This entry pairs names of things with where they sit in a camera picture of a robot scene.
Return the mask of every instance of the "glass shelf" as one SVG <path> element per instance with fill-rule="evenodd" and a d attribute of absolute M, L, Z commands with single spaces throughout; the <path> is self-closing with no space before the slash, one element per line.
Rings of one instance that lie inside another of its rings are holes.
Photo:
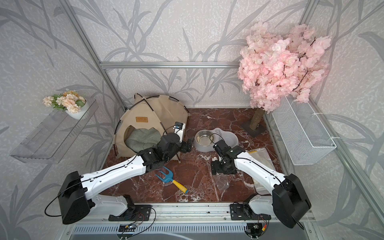
<path fill-rule="evenodd" d="M 80 120 L 52 111 L 10 155 L 22 162 L 59 163 L 99 107 L 95 99 L 87 101 L 90 107 Z"/>

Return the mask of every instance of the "tree trunk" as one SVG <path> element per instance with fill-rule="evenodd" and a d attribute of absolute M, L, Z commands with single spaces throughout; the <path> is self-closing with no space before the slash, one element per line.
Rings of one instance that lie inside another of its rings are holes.
<path fill-rule="evenodd" d="M 263 118 L 264 113 L 265 113 L 265 111 L 263 109 L 261 109 L 261 108 L 256 109 L 255 113 L 253 114 L 251 124 L 249 125 L 249 127 L 252 130 L 255 130 L 259 126 L 259 123 L 260 123 L 261 119 Z"/>

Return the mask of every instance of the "stainless steel bowl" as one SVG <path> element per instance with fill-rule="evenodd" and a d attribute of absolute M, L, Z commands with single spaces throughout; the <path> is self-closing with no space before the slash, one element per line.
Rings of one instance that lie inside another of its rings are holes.
<path fill-rule="evenodd" d="M 207 147 L 215 142 L 215 135 L 213 132 L 203 129 L 196 133 L 195 140 L 200 146 Z"/>

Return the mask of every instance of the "metal mesh basket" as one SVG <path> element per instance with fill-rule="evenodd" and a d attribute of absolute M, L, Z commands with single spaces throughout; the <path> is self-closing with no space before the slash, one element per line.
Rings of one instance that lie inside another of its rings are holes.
<path fill-rule="evenodd" d="M 281 98 L 272 112 L 288 154 L 294 165 L 309 165 L 336 148 L 336 144 L 309 103 L 294 102 L 289 95 Z"/>

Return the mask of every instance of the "pink cherry blossom tree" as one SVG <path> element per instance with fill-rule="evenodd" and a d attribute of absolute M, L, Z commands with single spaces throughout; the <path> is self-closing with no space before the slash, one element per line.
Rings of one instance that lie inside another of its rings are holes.
<path fill-rule="evenodd" d="M 328 74 L 328 64 L 320 57 L 331 44 L 329 36 L 316 38 L 315 29 L 303 24 L 283 38 L 267 32 L 267 27 L 262 22 L 251 27 L 248 46 L 240 52 L 238 77 L 243 80 L 244 93 L 250 94 L 251 107 L 260 108 L 255 116 L 275 110 L 280 98 L 289 94 L 295 101 L 307 103 L 311 86 Z M 252 122 L 251 129 L 255 129 L 258 122 Z"/>

